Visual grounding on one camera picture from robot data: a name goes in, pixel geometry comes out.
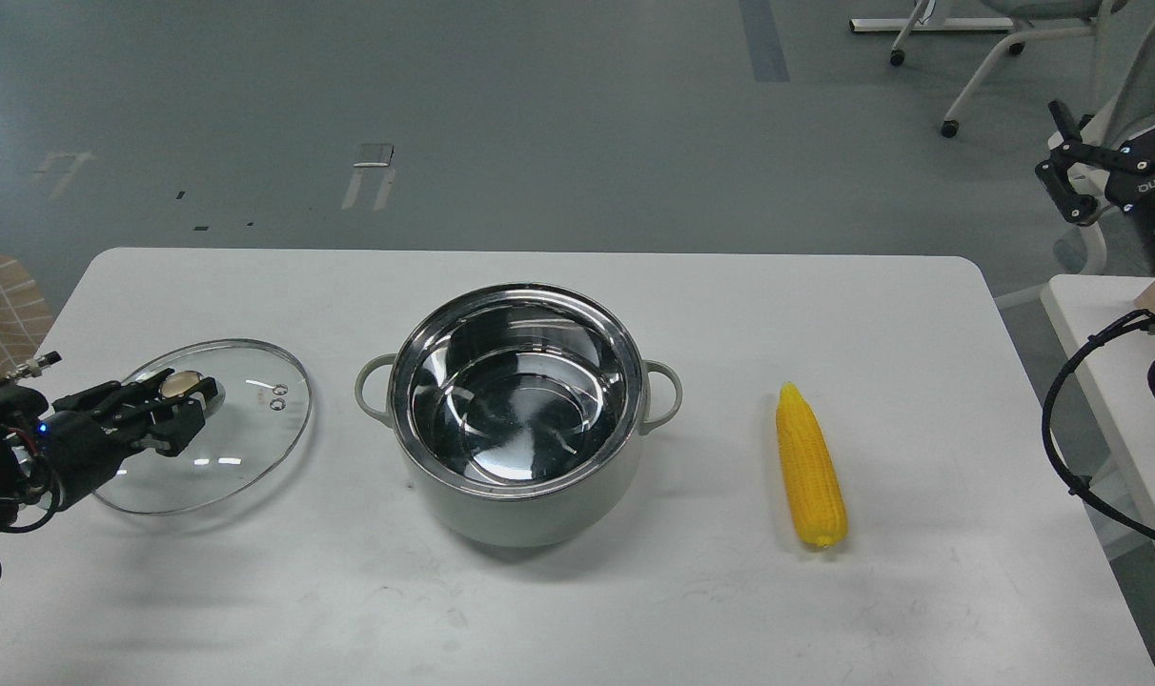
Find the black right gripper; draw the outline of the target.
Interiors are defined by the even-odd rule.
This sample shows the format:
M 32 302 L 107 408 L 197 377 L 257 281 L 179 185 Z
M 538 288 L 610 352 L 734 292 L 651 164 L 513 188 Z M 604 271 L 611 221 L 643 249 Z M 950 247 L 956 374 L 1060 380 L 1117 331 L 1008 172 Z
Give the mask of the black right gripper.
M 1085 228 L 1112 204 L 1134 228 L 1155 276 L 1155 125 L 1108 146 L 1115 104 L 1079 117 L 1064 100 L 1049 100 L 1055 135 L 1035 173 L 1061 219 Z

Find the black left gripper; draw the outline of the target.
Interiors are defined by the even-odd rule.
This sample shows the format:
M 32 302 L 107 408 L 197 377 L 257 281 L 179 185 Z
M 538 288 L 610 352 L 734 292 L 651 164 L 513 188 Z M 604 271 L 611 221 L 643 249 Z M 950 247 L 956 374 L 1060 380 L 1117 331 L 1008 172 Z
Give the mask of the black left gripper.
M 55 413 L 37 422 L 33 440 L 49 474 L 53 510 L 67 510 L 116 478 L 126 458 L 143 449 L 163 456 L 185 452 L 211 413 L 224 403 L 225 388 L 193 370 L 109 381 L 55 398 Z M 89 412 L 116 413 L 111 434 Z

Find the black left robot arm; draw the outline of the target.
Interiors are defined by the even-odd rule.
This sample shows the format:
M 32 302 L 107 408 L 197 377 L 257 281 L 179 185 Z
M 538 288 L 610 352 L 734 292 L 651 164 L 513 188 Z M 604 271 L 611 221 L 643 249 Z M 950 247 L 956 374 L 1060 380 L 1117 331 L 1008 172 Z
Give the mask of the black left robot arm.
M 0 376 L 0 534 L 40 529 L 139 453 L 181 454 L 223 404 L 214 376 L 172 368 L 55 401 L 23 386 L 60 359 L 35 356 Z

